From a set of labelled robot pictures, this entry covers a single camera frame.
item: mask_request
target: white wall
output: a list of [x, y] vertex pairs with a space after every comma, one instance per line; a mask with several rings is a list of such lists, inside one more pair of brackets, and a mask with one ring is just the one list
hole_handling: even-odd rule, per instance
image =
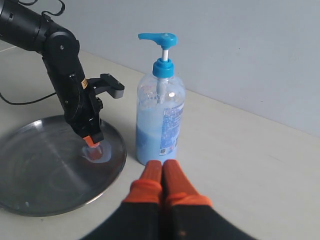
[[[319, 0], [65, 3], [55, 20], [83, 50], [146, 73], [161, 49], [137, 34], [175, 33], [170, 58], [188, 89], [320, 137]], [[58, 10], [59, 2], [34, 9]]]

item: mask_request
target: bottle cap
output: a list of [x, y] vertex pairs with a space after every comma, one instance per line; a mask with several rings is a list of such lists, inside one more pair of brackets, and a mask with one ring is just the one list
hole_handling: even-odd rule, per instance
[[171, 78], [175, 74], [175, 65], [168, 58], [169, 48], [177, 45], [178, 38], [172, 33], [140, 33], [140, 40], [152, 40], [162, 48], [162, 57], [153, 64], [153, 75], [160, 79]]

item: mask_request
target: plastic bottle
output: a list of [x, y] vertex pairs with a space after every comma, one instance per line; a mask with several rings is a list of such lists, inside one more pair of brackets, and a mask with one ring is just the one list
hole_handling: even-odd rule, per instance
[[169, 48], [178, 42], [172, 33], [141, 33], [139, 39], [152, 40], [162, 47], [162, 57], [153, 64], [137, 88], [136, 156], [140, 163], [175, 159], [186, 88], [174, 75]]

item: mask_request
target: table surface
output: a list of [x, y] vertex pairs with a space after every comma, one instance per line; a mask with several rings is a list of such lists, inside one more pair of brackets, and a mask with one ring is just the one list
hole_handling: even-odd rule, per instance
[[[1, 93], [15, 102], [52, 93], [41, 57], [10, 47], [0, 42]], [[143, 171], [135, 159], [136, 89], [143, 74], [83, 51], [79, 57], [88, 78], [110, 73], [126, 87], [121, 99], [100, 95], [101, 117], [125, 139], [126, 165], [103, 196], [72, 212], [37, 218], [0, 210], [1, 239], [79, 239], [112, 214]], [[0, 101], [0, 135], [58, 114], [57, 97], [28, 106]], [[319, 156], [320, 138], [187, 92], [177, 159], [216, 211], [258, 239], [319, 238]]]

